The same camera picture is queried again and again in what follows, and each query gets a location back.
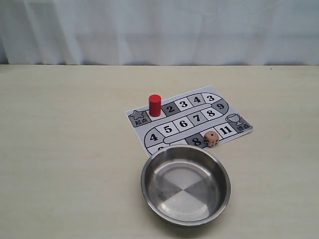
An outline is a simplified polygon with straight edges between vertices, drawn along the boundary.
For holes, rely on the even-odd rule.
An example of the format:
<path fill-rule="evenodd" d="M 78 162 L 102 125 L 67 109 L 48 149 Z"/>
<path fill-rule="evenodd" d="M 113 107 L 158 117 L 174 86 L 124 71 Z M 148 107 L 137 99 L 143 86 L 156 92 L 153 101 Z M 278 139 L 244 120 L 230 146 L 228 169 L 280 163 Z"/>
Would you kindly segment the white curtain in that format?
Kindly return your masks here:
<path fill-rule="evenodd" d="M 317 65 L 316 0 L 3 0 L 0 60 Z"/>

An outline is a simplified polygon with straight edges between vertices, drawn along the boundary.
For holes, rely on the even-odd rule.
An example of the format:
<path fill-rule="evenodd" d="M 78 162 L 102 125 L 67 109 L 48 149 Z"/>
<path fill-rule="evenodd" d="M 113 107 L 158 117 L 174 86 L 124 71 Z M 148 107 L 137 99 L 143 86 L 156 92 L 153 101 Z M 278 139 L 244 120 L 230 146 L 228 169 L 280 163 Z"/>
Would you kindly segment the paper game board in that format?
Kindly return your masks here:
<path fill-rule="evenodd" d="M 207 149 L 204 135 L 215 131 L 219 144 L 248 134 L 253 127 L 212 86 L 196 89 L 161 102 L 161 115 L 149 107 L 125 112 L 148 156 L 174 144 Z"/>

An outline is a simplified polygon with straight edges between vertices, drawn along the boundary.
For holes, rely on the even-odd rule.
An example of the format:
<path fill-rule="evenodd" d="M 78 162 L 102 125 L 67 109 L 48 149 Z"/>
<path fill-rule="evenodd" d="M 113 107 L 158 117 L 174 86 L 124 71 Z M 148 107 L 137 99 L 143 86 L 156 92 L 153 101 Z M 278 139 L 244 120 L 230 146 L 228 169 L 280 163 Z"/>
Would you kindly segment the wooden die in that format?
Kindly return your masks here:
<path fill-rule="evenodd" d="M 219 134 L 214 130 L 207 131 L 204 134 L 203 138 L 204 138 L 205 144 L 209 147 L 213 147 L 213 146 L 217 145 L 219 143 L 219 140 L 220 140 Z"/>

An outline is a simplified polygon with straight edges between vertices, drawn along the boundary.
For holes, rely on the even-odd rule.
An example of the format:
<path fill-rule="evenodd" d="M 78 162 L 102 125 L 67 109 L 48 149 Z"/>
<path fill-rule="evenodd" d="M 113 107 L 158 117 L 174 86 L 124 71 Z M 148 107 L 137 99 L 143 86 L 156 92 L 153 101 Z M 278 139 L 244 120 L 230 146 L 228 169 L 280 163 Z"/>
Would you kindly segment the stainless steel bowl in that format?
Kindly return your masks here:
<path fill-rule="evenodd" d="M 143 166 L 140 184 L 149 208 L 166 222 L 182 227 L 214 221 L 231 195 L 223 164 L 191 145 L 171 145 L 154 152 Z"/>

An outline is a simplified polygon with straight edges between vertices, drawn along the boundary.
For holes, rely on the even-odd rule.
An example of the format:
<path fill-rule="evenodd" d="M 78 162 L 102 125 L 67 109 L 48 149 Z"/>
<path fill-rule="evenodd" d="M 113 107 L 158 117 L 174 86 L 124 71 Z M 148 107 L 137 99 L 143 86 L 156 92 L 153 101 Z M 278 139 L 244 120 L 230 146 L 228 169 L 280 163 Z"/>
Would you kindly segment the red cylinder game piece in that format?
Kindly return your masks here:
<path fill-rule="evenodd" d="M 149 113 L 152 117 L 161 115 L 161 96 L 153 94 L 149 96 Z"/>

